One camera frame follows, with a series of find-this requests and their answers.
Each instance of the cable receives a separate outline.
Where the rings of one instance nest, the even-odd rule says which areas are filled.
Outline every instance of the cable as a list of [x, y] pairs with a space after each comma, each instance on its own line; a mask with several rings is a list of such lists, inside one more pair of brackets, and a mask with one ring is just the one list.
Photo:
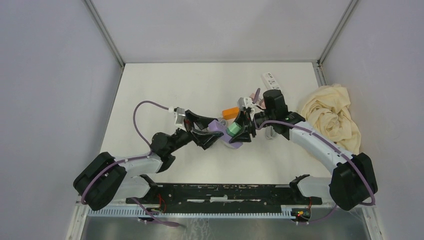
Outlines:
[[[137, 104], [137, 106], [135, 107], [135, 109], [134, 109], [134, 112], [133, 112], [133, 114], [132, 114], [132, 123], [134, 124], [134, 128], [135, 128], [135, 130], [137, 131], [137, 133], [138, 133], [138, 135], [145, 141], [145, 143], [148, 145], [148, 147], [150, 148], [150, 143], [149, 143], [149, 141], [147, 141], [147, 139], [142, 135], [142, 133], [139, 131], [139, 128], [137, 127], [137, 123], [136, 123], [136, 113], [137, 113], [137, 110], [139, 109], [139, 107], [142, 105], [142, 104], [145, 104], [145, 103], [148, 103], [148, 104], [153, 104], [153, 105], [155, 105], [155, 106], [157, 106], [157, 107], [159, 107], [159, 108], [161, 108], [161, 109], [165, 109], [165, 110], [168, 110], [168, 108], [167, 107], [165, 107], [165, 106], [162, 106], [162, 105], [160, 105], [160, 104], [158, 104], [158, 103], [156, 103], [156, 102], [154, 102], [154, 101], [142, 101], [142, 102], [140, 102], [139, 104]], [[134, 156], [134, 157], [129, 157], [128, 158], [128, 161], [134, 161], [134, 160], [141, 160], [141, 159], [146, 159], [148, 156], [150, 156], [152, 154], [152, 149], [150, 149], [150, 151], [149, 151], [149, 153], [147, 154], [147, 155], [142, 155], [142, 156]], [[88, 194], [88, 192], [89, 192], [89, 190], [91, 189], [91, 187], [94, 185], [94, 183], [101, 177], [101, 176], [103, 176], [109, 169], [111, 169], [113, 166], [115, 166], [115, 165], [118, 165], [118, 164], [121, 164], [121, 163], [124, 163], [126, 160], [125, 159], [122, 159], [122, 160], [119, 160], [119, 161], [116, 161], [116, 162], [114, 162], [114, 163], [112, 163], [112, 164], [110, 164], [110, 165], [108, 165], [107, 167], [105, 167], [102, 171], [100, 171], [94, 178], [93, 178], [93, 180], [91, 180], [91, 182], [87, 185], [87, 187], [85, 188], [85, 190], [84, 190], [84, 192], [82, 193], [82, 195], [81, 195], [81, 204], [83, 204], [83, 205], [86, 205], [87, 203], [86, 203], [86, 196], [87, 196], [87, 194]]]
[[327, 215], [325, 215], [325, 216], [323, 216], [323, 217], [321, 217], [319, 219], [312, 220], [312, 221], [307, 221], [307, 222], [299, 222], [298, 221], [298, 222], [296, 222], [296, 224], [308, 225], [308, 224], [312, 224], [312, 223], [315, 223], [315, 224], [316, 223], [319, 223], [321, 221], [324, 221], [324, 220], [328, 219], [331, 215], [333, 215], [336, 212], [336, 209], [337, 209], [337, 205], [335, 205]]
[[310, 210], [312, 207], [312, 197], [309, 197], [309, 205], [307, 206], [306, 210]]
[[309, 208], [309, 219], [312, 218], [312, 208]]
[[162, 196], [161, 196], [161, 194], [159, 193], [158, 195], [157, 195], [158, 197], [159, 197], [159, 209], [160, 210], [162, 210], [162, 208], [161, 208], [161, 202], [163, 202], [163, 205], [164, 205], [164, 207], [163, 207], [163, 211], [162, 211], [162, 213], [165, 213], [166, 211], [167, 211], [167, 203], [165, 202], [165, 200], [162, 198]]
[[262, 111], [264, 111], [265, 110], [265, 108], [262, 108], [260, 105], [258, 105], [258, 104], [255, 104], [255, 106], [258, 108], [258, 109], [260, 109], [260, 110], [262, 110]]
[[157, 217], [155, 217], [152, 213], [150, 213], [149, 211], [147, 211], [147, 209], [135, 198], [135, 197], [131, 197], [131, 199], [140, 206], [140, 208], [143, 209], [143, 211], [149, 215], [154, 221], [146, 221], [146, 223], [152, 223], [152, 224], [163, 224], [165, 226], [168, 227], [179, 227], [181, 226], [178, 222], [174, 222], [174, 221], [162, 221], [159, 220]]
[[253, 119], [253, 122], [254, 122], [254, 126], [257, 130], [262, 129], [265, 124], [281, 124], [281, 125], [285, 125], [285, 126], [288, 126], [288, 127], [291, 127], [291, 128], [300, 129], [304, 132], [307, 132], [311, 135], [314, 135], [319, 140], [321, 140], [323, 143], [328, 145], [331, 149], [333, 149], [337, 154], [342, 156], [352, 166], [352, 168], [355, 170], [356, 174], [358, 174], [362, 183], [365, 185], [365, 188], [368, 191], [369, 196], [371, 197], [371, 202], [361, 202], [360, 204], [364, 205], [364, 206], [373, 206], [373, 205], [376, 204], [376, 197], [374, 196], [373, 190], [371, 190], [371, 187], [368, 184], [367, 180], [365, 179], [364, 175], [362, 175], [361, 171], [359, 171], [358, 167], [349, 159], [349, 157], [346, 156], [344, 153], [342, 153], [337, 147], [333, 146], [333, 144], [330, 141], [328, 141], [324, 137], [320, 136], [319, 134], [316, 134], [315, 132], [313, 132], [313, 131], [311, 131], [307, 128], [304, 128], [304, 127], [301, 127], [301, 126], [296, 126], [294, 124], [284, 122], [284, 121], [267, 120], [267, 121], [264, 121], [259, 127], [257, 126], [255, 119]]
[[306, 221], [309, 221], [309, 219], [311, 219], [311, 218], [306, 218], [306, 217], [304, 217], [302, 215], [299, 215], [298, 217], [301, 217], [301, 218], [305, 219]]
[[272, 126], [265, 127], [265, 138], [268, 140], [275, 139], [277, 137], [277, 133]]

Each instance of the purple object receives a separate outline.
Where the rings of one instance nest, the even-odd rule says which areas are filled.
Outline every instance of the purple object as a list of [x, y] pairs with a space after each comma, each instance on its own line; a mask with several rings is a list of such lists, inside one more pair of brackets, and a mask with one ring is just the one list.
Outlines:
[[238, 149], [243, 145], [243, 143], [239, 142], [239, 141], [230, 143], [230, 140], [233, 137], [228, 135], [227, 128], [225, 126], [221, 125], [217, 120], [213, 120], [211, 123], [209, 123], [208, 128], [209, 128], [209, 131], [211, 131], [211, 132], [221, 132], [221, 133], [223, 133], [224, 135], [220, 139], [223, 140], [224, 142], [226, 142], [227, 144], [229, 144], [231, 147], [233, 147], [235, 149]]
[[261, 89], [260, 88], [258, 88], [257, 90], [256, 90], [256, 93], [254, 94], [254, 98], [253, 98], [253, 103], [255, 104], [257, 101], [258, 101], [258, 99], [259, 99], [259, 93], [261, 92]]
[[178, 222], [174, 222], [174, 221], [161, 221], [160, 219], [158, 219], [157, 217], [155, 217], [150, 211], [148, 211], [135, 197], [131, 197], [131, 199], [140, 206], [140, 208], [143, 209], [143, 211], [149, 215], [154, 221], [146, 221], [146, 223], [149, 224], [163, 224], [165, 226], [168, 227], [179, 227], [181, 226]]

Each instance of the cream cloth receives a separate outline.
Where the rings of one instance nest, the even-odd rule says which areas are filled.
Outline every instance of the cream cloth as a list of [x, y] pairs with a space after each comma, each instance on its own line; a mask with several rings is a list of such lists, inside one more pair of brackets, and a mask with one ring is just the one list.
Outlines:
[[298, 112], [322, 135], [359, 154], [361, 133], [349, 113], [348, 90], [340, 84], [321, 86], [299, 105]]

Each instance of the red wire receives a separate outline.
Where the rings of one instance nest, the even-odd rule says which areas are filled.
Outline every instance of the red wire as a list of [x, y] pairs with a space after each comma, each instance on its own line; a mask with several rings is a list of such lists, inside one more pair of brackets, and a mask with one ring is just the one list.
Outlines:
[[161, 209], [161, 202], [163, 202], [164, 204], [164, 207], [163, 207], [163, 213], [164, 213], [167, 210], [167, 204], [165, 200], [162, 198], [160, 193], [157, 196], [159, 197], [159, 209]]
[[307, 206], [307, 209], [309, 210], [311, 209], [311, 207], [312, 207], [312, 198], [309, 197], [309, 205]]
[[163, 205], [165, 205], [165, 207], [163, 208], [163, 212], [165, 213], [165, 211], [167, 210], [167, 204], [163, 198], [161, 199], [162, 199]]

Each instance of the white connector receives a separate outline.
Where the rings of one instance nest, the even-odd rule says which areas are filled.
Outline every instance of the white connector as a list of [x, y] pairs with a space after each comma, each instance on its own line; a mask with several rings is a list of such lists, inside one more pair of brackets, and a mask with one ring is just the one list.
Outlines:
[[281, 87], [280, 87], [277, 79], [270, 72], [263, 73], [260, 76], [260, 78], [262, 79], [263, 83], [265, 84], [267, 90], [271, 90], [271, 89], [281, 90]]

